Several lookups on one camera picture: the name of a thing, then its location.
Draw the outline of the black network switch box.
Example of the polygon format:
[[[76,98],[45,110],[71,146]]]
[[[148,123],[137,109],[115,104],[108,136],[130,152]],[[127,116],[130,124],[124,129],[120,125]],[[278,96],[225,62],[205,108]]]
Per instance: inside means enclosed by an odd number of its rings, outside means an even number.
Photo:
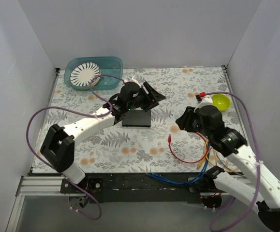
[[[123,127],[151,127],[151,111],[132,110],[122,120]]]

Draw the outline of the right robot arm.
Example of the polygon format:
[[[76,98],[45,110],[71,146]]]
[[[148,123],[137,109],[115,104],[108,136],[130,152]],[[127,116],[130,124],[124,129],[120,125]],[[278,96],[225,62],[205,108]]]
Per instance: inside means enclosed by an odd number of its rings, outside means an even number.
[[[213,105],[187,107],[176,123],[183,131],[199,132],[208,138],[211,146],[238,167],[254,185],[250,187],[220,168],[212,168],[204,179],[205,189],[209,192],[220,189],[251,205],[264,225],[279,232],[280,180],[254,154],[238,131],[225,126],[221,112]]]

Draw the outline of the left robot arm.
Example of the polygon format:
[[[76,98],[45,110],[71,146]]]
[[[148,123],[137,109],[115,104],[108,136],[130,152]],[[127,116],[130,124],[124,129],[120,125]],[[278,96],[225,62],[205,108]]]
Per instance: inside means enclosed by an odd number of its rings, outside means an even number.
[[[69,125],[52,125],[43,141],[40,152],[58,173],[63,174],[77,193],[87,190],[88,182],[84,171],[74,160],[75,148],[95,133],[109,128],[134,109],[147,112],[165,100],[148,82],[142,85],[126,82],[120,92],[106,100],[104,105],[91,115]]]

